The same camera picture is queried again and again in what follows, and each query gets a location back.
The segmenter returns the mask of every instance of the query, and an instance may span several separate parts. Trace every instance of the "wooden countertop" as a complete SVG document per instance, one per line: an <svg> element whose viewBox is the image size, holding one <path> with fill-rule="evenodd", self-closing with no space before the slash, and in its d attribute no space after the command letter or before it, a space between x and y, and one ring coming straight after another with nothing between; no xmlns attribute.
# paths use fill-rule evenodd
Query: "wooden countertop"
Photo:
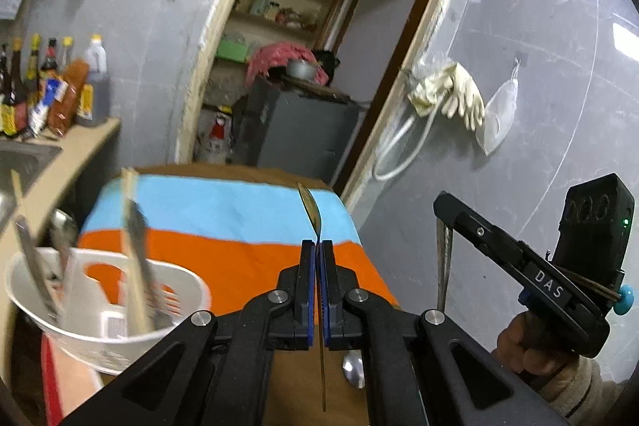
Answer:
<svg viewBox="0 0 639 426"><path fill-rule="evenodd" d="M120 127L118 118L109 118L99 127L74 126L59 142L46 139L35 139L30 143L52 145L62 148L62 152L42 172L24 197L26 213L31 233L42 236L51 212L60 203L69 187L102 148L105 142L117 133ZM14 226L7 224L0 230L0 376L8 382L10 375L11 342L14 333L15 306L4 290L4 269L13 254L18 251L18 240Z"/></svg>

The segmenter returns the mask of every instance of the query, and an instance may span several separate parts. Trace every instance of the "plastic jug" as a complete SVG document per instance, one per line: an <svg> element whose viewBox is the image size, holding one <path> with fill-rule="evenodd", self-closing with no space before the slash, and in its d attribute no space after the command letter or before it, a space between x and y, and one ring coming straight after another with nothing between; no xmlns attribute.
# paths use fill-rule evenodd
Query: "plastic jug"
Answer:
<svg viewBox="0 0 639 426"><path fill-rule="evenodd" d="M89 74L82 88L75 122L83 127L97 127L109 117L111 103L107 52L102 47L102 37L92 36L84 60L89 64Z"/></svg>

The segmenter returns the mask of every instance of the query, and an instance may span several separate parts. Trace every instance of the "gray refrigerator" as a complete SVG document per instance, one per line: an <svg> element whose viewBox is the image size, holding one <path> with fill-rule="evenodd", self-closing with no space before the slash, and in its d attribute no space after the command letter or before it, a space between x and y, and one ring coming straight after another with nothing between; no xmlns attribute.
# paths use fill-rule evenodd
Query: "gray refrigerator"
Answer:
<svg viewBox="0 0 639 426"><path fill-rule="evenodd" d="M358 114L356 103L282 91L258 76L248 94L232 162L280 168L330 184Z"/></svg>

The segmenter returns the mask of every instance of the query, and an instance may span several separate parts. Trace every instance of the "teal knob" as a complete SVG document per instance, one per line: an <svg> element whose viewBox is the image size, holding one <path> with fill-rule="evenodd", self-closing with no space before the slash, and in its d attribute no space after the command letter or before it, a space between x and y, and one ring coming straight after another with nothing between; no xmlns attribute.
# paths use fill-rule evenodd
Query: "teal knob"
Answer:
<svg viewBox="0 0 639 426"><path fill-rule="evenodd" d="M621 295L621 300L614 304L612 308L615 314L623 316L630 310L635 302L635 290L629 285L622 285L621 289L619 289L619 294Z"/></svg>

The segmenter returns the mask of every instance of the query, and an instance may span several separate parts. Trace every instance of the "sauce bottle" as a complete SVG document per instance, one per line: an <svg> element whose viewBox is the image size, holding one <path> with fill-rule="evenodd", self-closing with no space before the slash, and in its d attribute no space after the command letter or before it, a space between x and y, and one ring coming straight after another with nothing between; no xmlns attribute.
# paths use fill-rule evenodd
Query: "sauce bottle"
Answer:
<svg viewBox="0 0 639 426"><path fill-rule="evenodd" d="M84 52L89 64L89 74L80 94L75 122L83 127L97 127L109 117L111 87L107 70L107 52L102 47L102 37L91 37L91 45Z"/></svg>
<svg viewBox="0 0 639 426"><path fill-rule="evenodd" d="M27 90L20 76L22 39L14 39L9 82L5 81L2 100L2 130L9 138L17 138L27 128Z"/></svg>
<svg viewBox="0 0 639 426"><path fill-rule="evenodd" d="M71 48L73 47L73 37L65 37L62 39L62 59L58 70L61 75L65 74L66 66L71 62Z"/></svg>
<svg viewBox="0 0 639 426"><path fill-rule="evenodd" d="M29 114L40 101L40 83L38 81L38 64L40 63L40 42L42 39L37 33L31 38L31 54L27 66L25 84L27 86L27 109Z"/></svg>
<svg viewBox="0 0 639 426"><path fill-rule="evenodd" d="M44 58L42 67L40 68L40 98L44 97L44 93L47 88L47 80L49 78L56 78L58 75L58 61L56 60L57 45L57 39L49 39L47 55Z"/></svg>
<svg viewBox="0 0 639 426"><path fill-rule="evenodd" d="M4 100L4 89L9 82L9 73L6 68L6 44L0 50L0 136L4 134L2 129L2 102Z"/></svg>

